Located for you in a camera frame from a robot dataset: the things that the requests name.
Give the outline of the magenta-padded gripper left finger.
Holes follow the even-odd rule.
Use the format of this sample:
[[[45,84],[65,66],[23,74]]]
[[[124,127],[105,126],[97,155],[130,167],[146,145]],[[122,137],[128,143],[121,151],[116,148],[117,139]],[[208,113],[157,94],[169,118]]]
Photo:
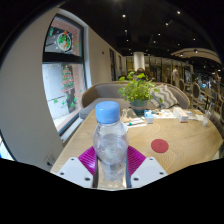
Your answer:
[[[70,157],[57,176],[84,188],[96,188],[98,185],[98,161],[93,147],[79,157]]]

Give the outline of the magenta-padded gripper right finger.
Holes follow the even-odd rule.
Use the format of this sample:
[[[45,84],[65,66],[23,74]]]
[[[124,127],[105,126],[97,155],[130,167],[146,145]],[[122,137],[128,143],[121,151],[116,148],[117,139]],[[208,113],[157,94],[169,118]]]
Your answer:
[[[154,157],[146,157],[129,146],[126,158],[126,183],[128,188],[140,188],[167,176]]]

